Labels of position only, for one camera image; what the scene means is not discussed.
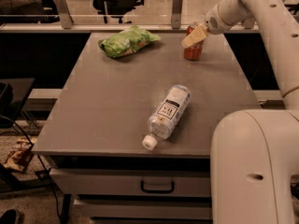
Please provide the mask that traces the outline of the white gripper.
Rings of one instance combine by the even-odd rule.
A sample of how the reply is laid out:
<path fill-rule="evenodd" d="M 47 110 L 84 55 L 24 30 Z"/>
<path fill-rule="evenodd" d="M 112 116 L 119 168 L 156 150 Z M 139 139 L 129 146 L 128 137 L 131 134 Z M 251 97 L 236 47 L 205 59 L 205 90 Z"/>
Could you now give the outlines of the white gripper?
<path fill-rule="evenodd" d="M 218 3 L 208 11 L 205 23 L 197 25 L 181 42 L 183 48 L 191 47 L 208 37 L 230 30 L 237 22 L 237 7 L 228 3 Z"/>

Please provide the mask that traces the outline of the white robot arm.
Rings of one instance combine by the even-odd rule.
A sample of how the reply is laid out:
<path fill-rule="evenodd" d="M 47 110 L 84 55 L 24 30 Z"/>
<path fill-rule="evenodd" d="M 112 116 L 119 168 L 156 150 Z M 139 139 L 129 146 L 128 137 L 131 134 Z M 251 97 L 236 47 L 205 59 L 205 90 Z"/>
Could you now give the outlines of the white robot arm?
<path fill-rule="evenodd" d="M 299 23 L 285 0 L 221 0 L 182 42 L 254 19 L 285 105 L 234 112 L 210 148 L 213 224 L 295 224 L 291 179 L 299 173 Z"/>

